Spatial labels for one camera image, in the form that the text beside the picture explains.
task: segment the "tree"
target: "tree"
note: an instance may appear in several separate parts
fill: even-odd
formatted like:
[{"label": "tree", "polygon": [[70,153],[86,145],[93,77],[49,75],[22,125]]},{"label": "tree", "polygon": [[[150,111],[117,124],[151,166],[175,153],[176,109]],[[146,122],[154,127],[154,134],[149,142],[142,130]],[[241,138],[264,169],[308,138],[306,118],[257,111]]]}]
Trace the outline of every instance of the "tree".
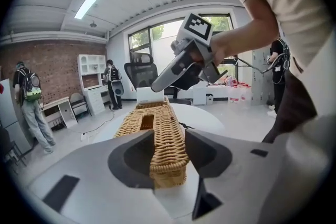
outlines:
[{"label": "tree", "polygon": [[214,26],[214,31],[228,31],[230,30],[229,17],[215,16],[215,17],[204,17],[206,21]]},{"label": "tree", "polygon": [[[164,25],[155,26],[152,28],[153,40],[160,39],[164,31]],[[148,31],[144,30],[142,32],[136,33],[132,36],[133,48],[149,43]]]}]

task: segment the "window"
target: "window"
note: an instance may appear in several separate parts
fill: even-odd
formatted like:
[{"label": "window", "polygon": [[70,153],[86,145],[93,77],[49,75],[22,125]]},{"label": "window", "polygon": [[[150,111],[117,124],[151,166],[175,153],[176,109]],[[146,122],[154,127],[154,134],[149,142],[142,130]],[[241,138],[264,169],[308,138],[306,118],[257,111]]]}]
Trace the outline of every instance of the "window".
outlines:
[{"label": "window", "polygon": [[[214,26],[213,35],[218,33],[229,31],[233,29],[231,17],[229,15],[200,15],[206,19],[209,23]],[[235,66],[236,60],[234,57],[228,57],[223,60],[223,62],[218,65],[218,70],[220,73],[227,69],[227,73],[217,80],[214,84],[222,84],[227,76],[233,76],[238,78],[238,67]]]},{"label": "window", "polygon": [[[214,25],[213,35],[233,29],[229,14],[203,14],[200,16]],[[176,39],[183,19],[179,18],[159,25],[148,26],[146,29],[130,35],[130,55],[132,52],[145,52],[152,55],[157,72],[160,74],[175,57],[171,49],[171,43]],[[226,75],[237,78],[238,68],[234,65],[235,62],[234,57],[226,58],[218,66],[218,69],[220,72],[227,69],[228,73]],[[219,79],[216,84],[221,84],[225,77]]]},{"label": "window", "polygon": [[175,54],[170,45],[174,40],[176,40],[176,36],[182,22],[183,20],[181,19],[152,28],[153,59],[156,64],[158,74],[161,74],[161,72],[175,58]]},{"label": "window", "polygon": [[148,34],[148,29],[139,31],[131,36],[130,40],[130,46],[131,49],[134,49],[136,47],[140,47],[142,45],[148,44],[149,43],[149,34]]},{"label": "window", "polygon": [[231,18],[229,15],[225,16],[201,15],[201,16],[214,26],[214,32],[223,32],[233,29]]}]

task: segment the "wicker basket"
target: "wicker basket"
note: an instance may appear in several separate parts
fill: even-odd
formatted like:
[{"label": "wicker basket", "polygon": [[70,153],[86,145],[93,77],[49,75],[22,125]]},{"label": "wicker basket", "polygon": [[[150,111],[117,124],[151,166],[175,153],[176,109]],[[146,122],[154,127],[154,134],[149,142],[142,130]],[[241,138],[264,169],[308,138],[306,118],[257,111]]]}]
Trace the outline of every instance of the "wicker basket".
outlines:
[{"label": "wicker basket", "polygon": [[180,124],[167,98],[162,103],[137,105],[124,119],[115,137],[149,129],[155,131],[155,152],[150,167],[155,188],[182,185],[189,158]]}]

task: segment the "white bookshelf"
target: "white bookshelf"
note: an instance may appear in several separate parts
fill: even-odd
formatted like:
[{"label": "white bookshelf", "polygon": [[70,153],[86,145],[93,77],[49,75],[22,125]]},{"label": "white bookshelf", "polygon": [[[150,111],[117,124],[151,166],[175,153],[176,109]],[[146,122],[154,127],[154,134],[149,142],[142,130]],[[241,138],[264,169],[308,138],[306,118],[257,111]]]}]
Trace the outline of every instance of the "white bookshelf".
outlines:
[{"label": "white bookshelf", "polygon": [[[78,56],[78,73],[79,81],[83,94],[87,98],[90,112],[93,115],[104,111],[104,101],[101,94],[107,92],[107,86],[103,85],[102,74],[106,68],[105,55],[79,55]],[[84,88],[83,77],[87,75],[96,75],[98,84]]]}]

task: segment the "refrigerator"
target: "refrigerator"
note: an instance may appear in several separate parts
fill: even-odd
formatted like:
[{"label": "refrigerator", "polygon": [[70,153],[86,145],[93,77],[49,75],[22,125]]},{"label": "refrigerator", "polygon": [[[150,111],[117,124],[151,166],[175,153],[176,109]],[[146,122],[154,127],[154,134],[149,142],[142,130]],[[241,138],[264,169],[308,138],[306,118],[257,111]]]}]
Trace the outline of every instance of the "refrigerator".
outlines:
[{"label": "refrigerator", "polygon": [[24,119],[20,105],[15,102],[14,88],[9,79],[0,81],[3,86],[0,92],[0,122],[9,132],[9,138],[14,141],[24,154],[33,147],[34,137]]}]

